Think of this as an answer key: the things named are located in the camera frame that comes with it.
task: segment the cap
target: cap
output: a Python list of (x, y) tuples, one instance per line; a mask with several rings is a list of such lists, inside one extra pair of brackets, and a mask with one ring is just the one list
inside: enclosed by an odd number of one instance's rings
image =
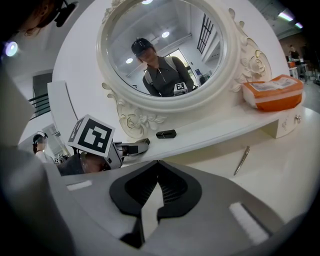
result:
[(150, 47), (152, 47), (152, 44), (147, 39), (137, 38), (131, 45), (131, 50), (135, 56), (139, 57)]

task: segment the mirror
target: mirror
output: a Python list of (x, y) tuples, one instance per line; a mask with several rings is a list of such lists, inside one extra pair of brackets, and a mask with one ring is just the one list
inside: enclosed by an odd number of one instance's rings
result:
[(116, 21), (106, 40), (118, 76), (141, 93), (173, 97), (206, 84), (222, 39), (214, 19), (181, 0), (145, 0)]

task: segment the orange box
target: orange box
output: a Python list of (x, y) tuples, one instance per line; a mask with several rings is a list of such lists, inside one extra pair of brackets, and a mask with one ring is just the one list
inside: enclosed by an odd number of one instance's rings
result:
[(269, 82), (246, 82), (242, 85), (245, 101), (261, 111), (295, 108), (302, 100), (304, 83), (289, 75), (279, 75)]
[(288, 62), (288, 67), (289, 67), (289, 69), (294, 68), (295, 66), (296, 66), (296, 64), (295, 64), (294, 61)]

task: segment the metal tool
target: metal tool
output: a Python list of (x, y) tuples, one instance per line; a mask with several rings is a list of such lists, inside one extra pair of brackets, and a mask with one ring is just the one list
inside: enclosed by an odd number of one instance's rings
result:
[(248, 155), (249, 151), (250, 151), (250, 147), (247, 146), (246, 149), (245, 149), (245, 151), (244, 151), (244, 153), (243, 153), (243, 156), (242, 156), (242, 158), (241, 158), (241, 161), (240, 161), (238, 167), (236, 168), (233, 176), (235, 176), (235, 175), (238, 173), (238, 171), (240, 170), (242, 164), (244, 163), (244, 161), (245, 161), (246, 158), (247, 158), (247, 155)]

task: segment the floor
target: floor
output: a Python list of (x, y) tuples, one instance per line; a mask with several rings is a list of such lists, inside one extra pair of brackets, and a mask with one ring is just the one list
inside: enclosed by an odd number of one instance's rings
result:
[(304, 91), (306, 98), (303, 106), (320, 113), (320, 85), (308, 80), (304, 82)]

